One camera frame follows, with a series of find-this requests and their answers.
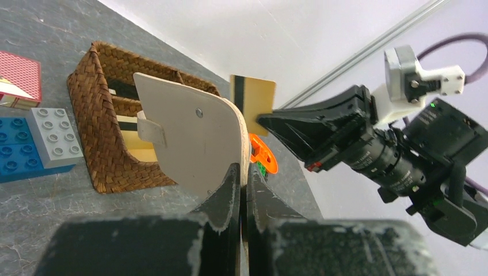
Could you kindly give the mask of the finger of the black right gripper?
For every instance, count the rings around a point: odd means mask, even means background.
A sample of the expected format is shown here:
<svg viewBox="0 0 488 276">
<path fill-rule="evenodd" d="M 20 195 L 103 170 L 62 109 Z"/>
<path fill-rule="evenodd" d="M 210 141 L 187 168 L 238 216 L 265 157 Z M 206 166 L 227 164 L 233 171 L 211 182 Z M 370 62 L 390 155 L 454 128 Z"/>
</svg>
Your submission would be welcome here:
<svg viewBox="0 0 488 276">
<path fill-rule="evenodd" d="M 257 123 L 302 162 L 317 162 L 343 152 L 371 128 L 372 100 L 365 86 L 353 85 L 321 102 L 277 109 Z"/>
</svg>

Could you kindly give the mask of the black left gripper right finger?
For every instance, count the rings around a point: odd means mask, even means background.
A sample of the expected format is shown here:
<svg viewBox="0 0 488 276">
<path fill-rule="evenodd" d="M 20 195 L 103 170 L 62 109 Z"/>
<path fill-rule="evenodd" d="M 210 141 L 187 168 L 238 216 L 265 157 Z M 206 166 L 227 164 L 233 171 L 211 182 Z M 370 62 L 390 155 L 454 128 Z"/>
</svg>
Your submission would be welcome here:
<svg viewBox="0 0 488 276">
<path fill-rule="evenodd" d="M 307 219 L 252 164 L 246 185 L 250 275 L 438 275 L 421 235 L 398 220 Z"/>
</svg>

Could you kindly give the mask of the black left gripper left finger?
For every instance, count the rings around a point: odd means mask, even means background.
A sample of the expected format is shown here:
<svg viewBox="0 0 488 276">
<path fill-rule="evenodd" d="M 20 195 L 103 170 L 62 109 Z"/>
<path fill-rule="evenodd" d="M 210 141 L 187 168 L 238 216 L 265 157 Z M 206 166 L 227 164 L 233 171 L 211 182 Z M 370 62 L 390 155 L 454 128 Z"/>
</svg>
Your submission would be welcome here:
<svg viewBox="0 0 488 276">
<path fill-rule="evenodd" d="M 76 217 L 54 233 L 35 275 L 238 275 L 240 176 L 191 212 Z"/>
</svg>

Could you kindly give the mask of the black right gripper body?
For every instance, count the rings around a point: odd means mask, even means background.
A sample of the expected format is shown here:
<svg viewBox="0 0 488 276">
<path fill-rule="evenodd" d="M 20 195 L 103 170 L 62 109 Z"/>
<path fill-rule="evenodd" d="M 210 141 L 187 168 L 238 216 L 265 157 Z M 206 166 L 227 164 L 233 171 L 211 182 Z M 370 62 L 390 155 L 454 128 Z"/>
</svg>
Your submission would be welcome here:
<svg viewBox="0 0 488 276">
<path fill-rule="evenodd" d="M 487 149 L 487 130 L 442 99 L 403 129 L 376 129 L 342 162 L 379 185 L 383 202 L 408 197 L 409 215 L 457 244 L 487 247 L 487 194 L 471 185 L 467 165 Z"/>
</svg>

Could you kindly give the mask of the gold magnetic stripe card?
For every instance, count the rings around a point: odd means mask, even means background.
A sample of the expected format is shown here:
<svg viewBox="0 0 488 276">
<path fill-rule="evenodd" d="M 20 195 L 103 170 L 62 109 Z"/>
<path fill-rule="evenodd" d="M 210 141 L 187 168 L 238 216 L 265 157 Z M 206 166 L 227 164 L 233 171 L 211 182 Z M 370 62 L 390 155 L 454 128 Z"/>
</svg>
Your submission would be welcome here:
<svg viewBox="0 0 488 276">
<path fill-rule="evenodd" d="M 271 113 L 276 92 L 276 83 L 240 75 L 230 75 L 231 102 L 241 111 L 247 131 L 267 136 L 268 131 L 258 122 L 260 114 Z"/>
</svg>

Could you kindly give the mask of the beige leather card holder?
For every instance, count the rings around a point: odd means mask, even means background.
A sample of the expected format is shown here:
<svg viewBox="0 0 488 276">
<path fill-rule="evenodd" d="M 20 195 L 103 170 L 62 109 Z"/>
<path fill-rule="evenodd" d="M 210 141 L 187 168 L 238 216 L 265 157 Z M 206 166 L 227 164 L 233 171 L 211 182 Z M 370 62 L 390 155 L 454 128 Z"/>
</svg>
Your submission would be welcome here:
<svg viewBox="0 0 488 276">
<path fill-rule="evenodd" d="M 249 136 L 243 115 L 232 102 L 140 72 L 133 78 L 142 105 L 138 135 L 153 144 L 167 177 L 205 199 L 237 163 L 237 185 L 246 184 Z"/>
</svg>

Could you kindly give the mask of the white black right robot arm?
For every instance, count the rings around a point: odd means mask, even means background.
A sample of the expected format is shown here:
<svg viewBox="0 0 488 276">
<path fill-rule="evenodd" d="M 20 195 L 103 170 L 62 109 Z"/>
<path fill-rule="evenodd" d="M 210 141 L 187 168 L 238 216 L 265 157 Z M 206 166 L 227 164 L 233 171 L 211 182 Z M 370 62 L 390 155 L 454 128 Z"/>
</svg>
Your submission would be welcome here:
<svg viewBox="0 0 488 276">
<path fill-rule="evenodd" d="M 462 246 L 487 247 L 487 202 L 466 181 L 466 167 L 487 148 L 487 131 L 435 98 L 403 129 L 377 129 L 378 98 L 354 85 L 322 102 L 257 116 L 306 169 L 339 163 L 378 185 L 385 203 L 408 197 L 434 233 Z"/>
</svg>

